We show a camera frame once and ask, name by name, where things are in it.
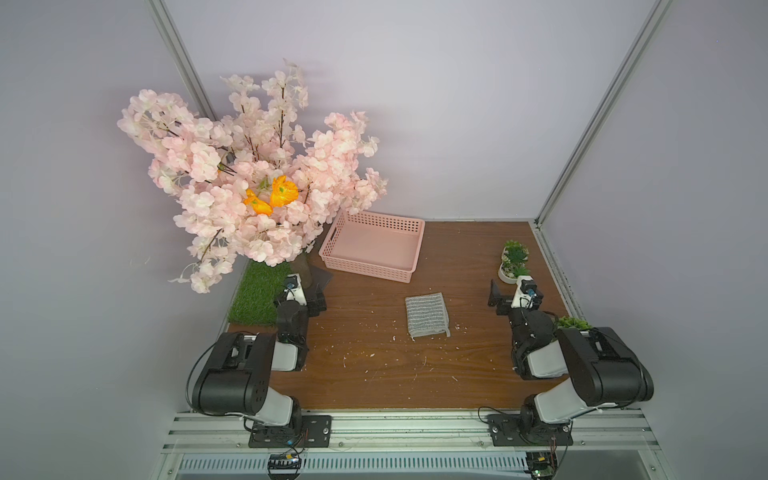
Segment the green plant near right arm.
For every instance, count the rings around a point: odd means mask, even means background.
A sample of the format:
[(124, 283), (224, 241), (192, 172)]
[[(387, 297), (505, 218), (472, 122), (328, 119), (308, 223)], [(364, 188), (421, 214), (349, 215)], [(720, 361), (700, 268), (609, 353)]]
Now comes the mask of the green plant near right arm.
[(558, 329), (574, 328), (579, 331), (585, 331), (593, 328), (586, 320), (576, 317), (559, 317), (555, 324)]

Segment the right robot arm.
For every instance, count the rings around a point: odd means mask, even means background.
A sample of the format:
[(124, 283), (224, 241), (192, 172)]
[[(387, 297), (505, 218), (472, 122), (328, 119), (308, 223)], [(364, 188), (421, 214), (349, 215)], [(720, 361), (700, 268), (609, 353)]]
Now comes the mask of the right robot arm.
[(564, 379), (528, 396), (517, 413), (488, 415), (496, 446), (570, 446), (576, 418), (654, 395), (650, 373), (613, 329), (561, 327), (540, 309), (542, 299), (530, 276), (517, 280), (512, 296), (490, 283), (488, 305), (509, 320), (514, 371), (523, 380)]

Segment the right controller board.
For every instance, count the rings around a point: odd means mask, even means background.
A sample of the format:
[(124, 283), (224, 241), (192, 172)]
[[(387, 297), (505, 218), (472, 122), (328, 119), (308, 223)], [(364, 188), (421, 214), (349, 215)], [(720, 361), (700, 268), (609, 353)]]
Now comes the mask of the right controller board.
[(552, 480), (558, 470), (557, 455), (551, 452), (527, 452), (525, 472), (531, 480)]

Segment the green artificial grass mat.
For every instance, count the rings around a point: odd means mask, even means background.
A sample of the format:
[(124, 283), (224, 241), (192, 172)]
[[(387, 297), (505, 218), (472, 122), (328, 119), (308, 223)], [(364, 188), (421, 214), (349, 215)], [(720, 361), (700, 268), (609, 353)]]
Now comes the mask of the green artificial grass mat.
[(227, 314), (230, 324), (272, 327), (277, 321), (275, 298), (284, 290), (292, 273), (288, 263), (271, 267), (250, 260), (237, 287)]

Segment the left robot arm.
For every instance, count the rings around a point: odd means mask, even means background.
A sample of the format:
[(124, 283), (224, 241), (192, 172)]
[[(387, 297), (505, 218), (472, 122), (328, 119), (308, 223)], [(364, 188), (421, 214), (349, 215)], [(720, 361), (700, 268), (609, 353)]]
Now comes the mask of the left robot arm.
[(277, 300), (275, 333), (225, 332), (195, 362), (185, 384), (189, 407), (212, 417), (239, 417), (251, 448), (326, 448), (332, 417), (305, 415), (297, 398), (270, 386), (274, 372), (306, 365), (309, 319), (327, 309), (318, 290), (288, 289)]

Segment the grey striped dishcloth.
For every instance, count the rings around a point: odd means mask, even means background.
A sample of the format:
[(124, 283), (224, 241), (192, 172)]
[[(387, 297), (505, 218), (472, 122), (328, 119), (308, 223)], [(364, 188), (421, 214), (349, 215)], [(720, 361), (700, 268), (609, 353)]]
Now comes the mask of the grey striped dishcloth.
[(451, 336), (450, 319), (441, 293), (407, 297), (405, 306), (412, 339), (439, 334)]

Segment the controller board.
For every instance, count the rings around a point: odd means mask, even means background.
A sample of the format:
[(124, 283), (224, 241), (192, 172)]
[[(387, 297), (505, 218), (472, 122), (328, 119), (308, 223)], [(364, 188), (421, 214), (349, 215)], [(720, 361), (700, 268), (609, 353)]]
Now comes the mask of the controller board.
[(270, 480), (296, 480), (301, 473), (303, 459), (297, 454), (271, 454), (267, 460)]
[(527, 452), (525, 472), (531, 480), (552, 480), (558, 470), (557, 455), (551, 452)]

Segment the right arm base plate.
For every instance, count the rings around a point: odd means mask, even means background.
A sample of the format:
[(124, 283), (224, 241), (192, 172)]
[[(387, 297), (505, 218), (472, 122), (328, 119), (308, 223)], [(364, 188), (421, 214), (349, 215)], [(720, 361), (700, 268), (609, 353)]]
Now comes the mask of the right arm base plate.
[(573, 444), (569, 423), (545, 423), (533, 414), (490, 414), (486, 418), (493, 445), (565, 447)]

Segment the dark square tree base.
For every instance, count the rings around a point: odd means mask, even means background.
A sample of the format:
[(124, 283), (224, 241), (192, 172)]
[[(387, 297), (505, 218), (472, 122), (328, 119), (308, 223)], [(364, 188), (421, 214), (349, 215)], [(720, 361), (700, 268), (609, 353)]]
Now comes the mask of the dark square tree base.
[(304, 292), (307, 297), (315, 298), (324, 292), (330, 281), (333, 279), (333, 274), (315, 265), (309, 265), (309, 273), (311, 282), (309, 286), (304, 287)]

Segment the left controller board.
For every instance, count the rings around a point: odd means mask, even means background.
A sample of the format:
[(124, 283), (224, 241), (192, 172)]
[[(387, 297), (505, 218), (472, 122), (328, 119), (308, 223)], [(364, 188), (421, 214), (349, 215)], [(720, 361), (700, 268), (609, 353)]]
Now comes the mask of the left controller board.
[(301, 473), (303, 459), (297, 454), (271, 454), (267, 460), (270, 480), (296, 480)]

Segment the pink perforated plastic basket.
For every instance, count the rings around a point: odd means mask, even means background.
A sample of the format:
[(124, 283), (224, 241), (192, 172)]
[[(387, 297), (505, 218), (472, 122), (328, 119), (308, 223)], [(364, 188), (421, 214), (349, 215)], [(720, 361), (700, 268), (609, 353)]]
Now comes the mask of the pink perforated plastic basket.
[(334, 220), (319, 255), (332, 270), (408, 283), (418, 265), (425, 226), (417, 218), (343, 213)]

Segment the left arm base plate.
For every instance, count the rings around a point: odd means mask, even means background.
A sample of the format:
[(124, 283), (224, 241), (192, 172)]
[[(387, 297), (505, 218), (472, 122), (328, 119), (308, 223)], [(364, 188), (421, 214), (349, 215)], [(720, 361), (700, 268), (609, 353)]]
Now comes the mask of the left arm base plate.
[(250, 448), (328, 448), (332, 431), (331, 415), (301, 415), (285, 426), (262, 426), (251, 428), (248, 446)]

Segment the orange artificial flower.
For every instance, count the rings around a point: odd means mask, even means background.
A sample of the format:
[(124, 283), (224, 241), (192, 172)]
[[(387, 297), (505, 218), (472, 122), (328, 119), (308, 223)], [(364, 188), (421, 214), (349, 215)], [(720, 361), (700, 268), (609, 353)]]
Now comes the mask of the orange artificial flower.
[(243, 204), (256, 214), (270, 216), (275, 208), (284, 207), (296, 201), (298, 197), (299, 190), (296, 184), (282, 175), (272, 181), (267, 200), (262, 199), (253, 190), (247, 189)]

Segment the pink cherry blossom tree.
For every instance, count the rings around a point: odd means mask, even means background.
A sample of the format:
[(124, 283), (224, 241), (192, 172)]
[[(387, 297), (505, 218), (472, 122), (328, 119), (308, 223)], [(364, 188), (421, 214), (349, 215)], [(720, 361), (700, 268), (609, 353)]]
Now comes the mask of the pink cherry blossom tree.
[[(387, 186), (378, 171), (359, 166), (378, 149), (365, 113), (333, 112), (314, 132), (299, 124), (309, 90), (298, 65), (263, 81), (232, 75), (225, 82), (233, 113), (218, 120), (193, 113), (176, 94), (144, 89), (118, 123), (151, 155), (153, 183), (180, 205), (174, 221), (193, 238), (193, 261), (179, 281), (199, 294), (239, 257), (271, 267), (294, 261), (338, 214), (369, 209)], [(247, 189), (267, 200), (282, 175), (298, 187), (296, 201), (270, 216), (243, 204)]]

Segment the small succulent in white pot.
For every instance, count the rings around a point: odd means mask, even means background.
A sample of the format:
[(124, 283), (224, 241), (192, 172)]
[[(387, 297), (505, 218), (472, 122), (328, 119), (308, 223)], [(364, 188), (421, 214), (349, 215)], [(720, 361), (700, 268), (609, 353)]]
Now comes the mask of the small succulent in white pot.
[(528, 276), (530, 274), (530, 269), (527, 267), (528, 258), (529, 249), (525, 244), (515, 240), (506, 241), (498, 270), (500, 280), (506, 284), (515, 284), (518, 278)]

